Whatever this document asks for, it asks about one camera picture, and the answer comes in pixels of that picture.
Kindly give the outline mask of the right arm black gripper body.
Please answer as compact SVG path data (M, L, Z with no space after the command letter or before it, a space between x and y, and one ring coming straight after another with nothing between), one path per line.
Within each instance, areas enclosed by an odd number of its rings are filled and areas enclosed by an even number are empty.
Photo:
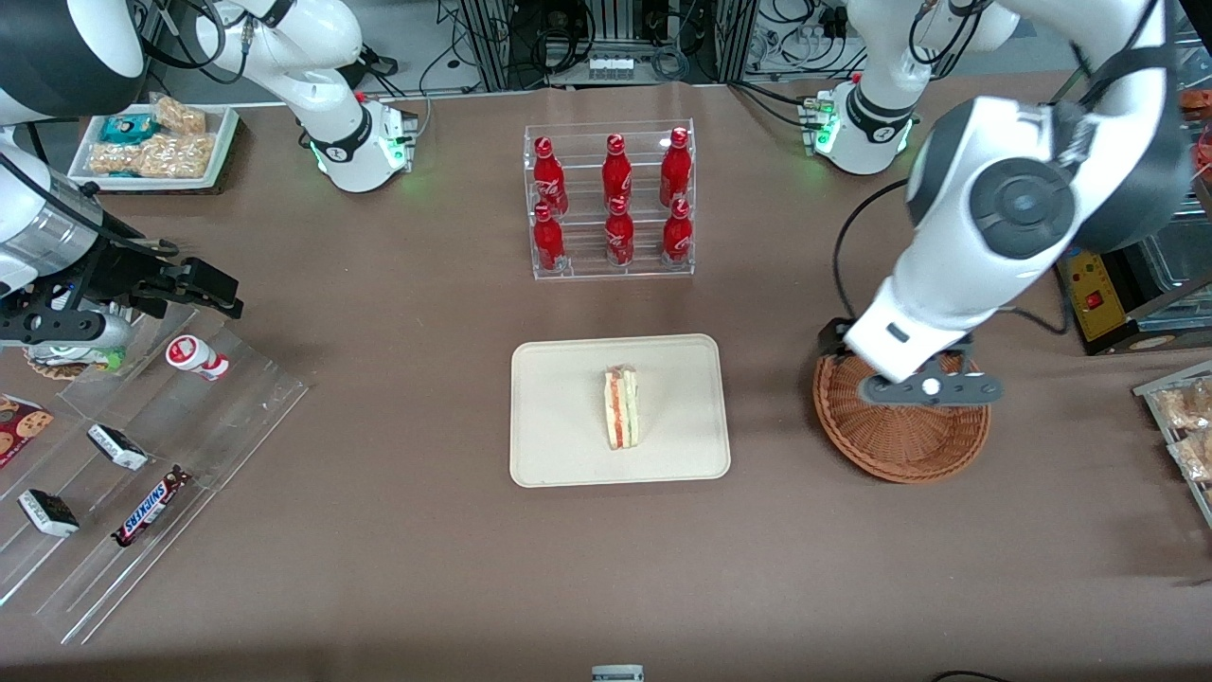
M91 316L85 303L105 308L110 302L127 305L132 290L179 290L178 246L166 239L137 239L133 247L97 237L95 246L62 271L65 319Z

